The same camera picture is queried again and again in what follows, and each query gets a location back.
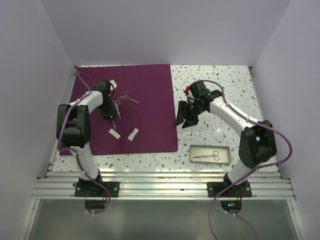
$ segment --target scissors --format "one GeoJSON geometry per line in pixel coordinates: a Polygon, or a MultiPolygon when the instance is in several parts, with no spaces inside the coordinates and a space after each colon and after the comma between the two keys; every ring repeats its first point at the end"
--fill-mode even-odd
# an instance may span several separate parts
{"type": "Polygon", "coordinates": [[[117,101],[113,101],[112,103],[113,103],[113,106],[115,106],[116,113],[117,113],[118,116],[119,116],[119,120],[121,120],[121,115],[120,115],[120,111],[119,111],[119,107],[118,107],[118,105],[119,105],[121,102],[120,102],[119,100],[117,100],[117,101]]]}
{"type": "Polygon", "coordinates": [[[213,158],[215,161],[219,161],[219,152],[217,150],[214,150],[212,155],[202,155],[202,156],[194,156],[194,159],[207,159],[207,158],[213,158]]]}
{"type": "Polygon", "coordinates": [[[131,101],[133,101],[133,102],[135,102],[137,104],[140,104],[140,102],[132,99],[131,97],[128,97],[128,92],[127,91],[124,91],[123,94],[124,94],[124,96],[120,96],[119,97],[120,100],[129,99],[129,100],[131,100],[131,101]]]}

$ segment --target white robotic arm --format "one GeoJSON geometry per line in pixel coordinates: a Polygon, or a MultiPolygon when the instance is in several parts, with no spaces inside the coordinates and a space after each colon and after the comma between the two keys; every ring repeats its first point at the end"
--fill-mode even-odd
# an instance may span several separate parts
{"type": "MultiPolygon", "coordinates": [[[[232,103],[229,103],[233,108],[235,108],[238,112],[240,112],[242,115],[247,116],[243,111],[241,111],[239,108],[234,106],[232,103]]],[[[252,128],[253,125],[250,122],[246,122],[243,118],[239,117],[237,114],[235,114],[234,111],[228,107],[222,96],[214,99],[213,102],[210,103],[210,113],[213,115],[216,115],[217,117],[221,118],[226,124],[228,124],[239,136],[241,136],[241,132],[245,128],[252,128]]],[[[258,122],[258,119],[250,117],[251,120],[258,122]]],[[[246,167],[242,161],[238,161],[234,168],[231,169],[227,176],[231,183],[234,183],[241,177],[248,174],[252,169],[249,167],[246,167]]],[[[247,179],[243,179],[242,181],[238,182],[237,185],[242,184],[247,179]]]]}
{"type": "Polygon", "coordinates": [[[98,86],[93,88],[90,94],[87,92],[85,94],[87,97],[82,97],[81,101],[77,100],[69,104],[61,104],[58,107],[57,138],[59,138],[68,109],[76,104],[68,117],[70,123],[66,124],[63,131],[62,143],[76,151],[76,153],[72,152],[72,154],[77,154],[78,161],[76,161],[76,164],[79,169],[79,179],[88,183],[90,178],[97,180],[97,182],[101,178],[89,145],[91,139],[90,113],[99,108],[102,118],[112,121],[113,126],[115,126],[114,116],[116,115],[116,110],[110,97],[111,85],[107,80],[100,80],[98,86]]]}
{"type": "MultiPolygon", "coordinates": [[[[243,178],[252,169],[268,161],[277,153],[274,133],[239,117],[234,110],[247,116],[247,119],[272,128],[269,121],[259,121],[248,116],[224,98],[221,91],[209,91],[201,80],[188,86],[184,92],[187,101],[179,102],[176,126],[182,123],[182,128],[195,126],[199,122],[198,115],[207,111],[221,118],[240,136],[240,161],[224,176],[224,187],[243,178]]],[[[236,185],[240,186],[246,181],[247,179],[244,178],[236,185]]]]}

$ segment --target black mounting base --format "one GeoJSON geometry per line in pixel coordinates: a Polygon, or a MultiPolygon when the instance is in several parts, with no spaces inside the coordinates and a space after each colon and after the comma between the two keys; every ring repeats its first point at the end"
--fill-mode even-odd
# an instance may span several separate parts
{"type": "Polygon", "coordinates": [[[89,209],[104,209],[106,207],[106,201],[104,200],[85,200],[84,208],[89,209]]]}
{"type": "MultiPolygon", "coordinates": [[[[224,182],[212,181],[206,183],[206,188],[208,191],[208,197],[214,198],[215,196],[217,196],[218,193],[220,193],[223,189],[226,188],[226,184],[224,182]]],[[[240,193],[242,193],[243,198],[252,197],[251,187],[248,181],[245,181],[240,185],[236,185],[230,188],[228,191],[222,194],[220,198],[237,198],[240,193]]]]}
{"type": "MultiPolygon", "coordinates": [[[[102,181],[101,175],[98,175],[95,181],[109,190],[111,198],[118,197],[120,188],[120,183],[118,181],[102,181]]],[[[79,181],[73,184],[73,186],[75,187],[75,197],[94,198],[103,196],[103,189],[90,180],[79,178],[79,181]]]]}

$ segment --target metal frame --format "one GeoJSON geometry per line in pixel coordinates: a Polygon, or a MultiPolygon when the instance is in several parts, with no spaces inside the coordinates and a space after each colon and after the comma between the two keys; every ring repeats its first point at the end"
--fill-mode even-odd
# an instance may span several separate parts
{"type": "Polygon", "coordinates": [[[20,233],[19,240],[28,240],[31,229],[35,221],[40,199],[31,199],[28,212],[26,213],[25,221],[20,233]]]}
{"type": "Polygon", "coordinates": [[[298,240],[307,240],[307,235],[302,225],[300,215],[298,213],[297,203],[295,200],[287,200],[289,211],[291,214],[291,219],[297,235],[298,240]]]}
{"type": "Polygon", "coordinates": [[[249,73],[250,73],[250,78],[251,78],[253,90],[254,90],[254,93],[255,93],[256,100],[257,100],[257,102],[258,102],[258,106],[259,106],[259,110],[260,110],[260,112],[261,112],[261,116],[262,116],[263,119],[265,119],[264,112],[262,111],[261,104],[260,104],[260,100],[259,100],[259,97],[258,97],[258,93],[257,93],[257,89],[256,89],[254,77],[252,76],[252,68],[248,67],[248,71],[249,71],[249,73]]]}
{"type": "MultiPolygon", "coordinates": [[[[123,200],[208,200],[207,182],[222,182],[225,174],[226,172],[101,172],[103,181],[120,182],[117,199],[123,200]]],[[[77,172],[48,171],[46,179],[37,180],[32,198],[83,199],[74,197],[75,188],[72,184],[78,178],[77,172]]],[[[282,180],[279,172],[256,172],[249,178],[249,182],[253,195],[248,198],[250,200],[295,199],[290,180],[282,180]]]]}

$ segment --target robotic arm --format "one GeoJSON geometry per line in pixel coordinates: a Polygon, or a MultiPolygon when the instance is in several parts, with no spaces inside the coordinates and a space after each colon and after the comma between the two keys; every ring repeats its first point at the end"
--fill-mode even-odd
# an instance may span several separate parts
{"type": "MultiPolygon", "coordinates": [[[[274,133],[239,117],[225,104],[221,91],[210,91],[206,88],[203,81],[196,81],[187,87],[184,93],[187,96],[187,101],[179,102],[175,126],[182,123],[183,129],[195,126],[199,122],[198,115],[207,111],[225,121],[240,136],[238,152],[240,161],[224,176],[223,183],[219,187],[220,189],[217,189],[215,192],[219,192],[236,182],[252,169],[267,162],[277,154],[274,133]]],[[[248,116],[232,103],[228,104],[242,115],[258,122],[257,119],[248,116]]],[[[272,124],[267,120],[260,123],[272,128],[272,124]]],[[[245,178],[236,185],[240,187],[246,181],[247,179],[245,178]]]]}
{"type": "MultiPolygon", "coordinates": [[[[103,194],[102,188],[94,184],[85,175],[85,173],[91,179],[103,186],[110,184],[110,182],[105,184],[102,181],[101,173],[94,162],[90,150],[89,141],[91,139],[90,113],[94,109],[99,108],[102,118],[112,121],[115,126],[114,117],[116,116],[116,109],[110,97],[111,86],[112,84],[109,81],[100,80],[97,87],[93,88],[90,94],[71,110],[68,122],[63,131],[63,145],[76,150],[78,155],[78,161],[76,161],[76,164],[78,166],[80,176],[78,182],[74,184],[74,187],[76,187],[74,195],[76,197],[100,197],[103,194]]],[[[57,139],[59,139],[67,111],[74,104],[76,104],[76,101],[69,104],[61,104],[58,107],[56,127],[57,139]]]]}

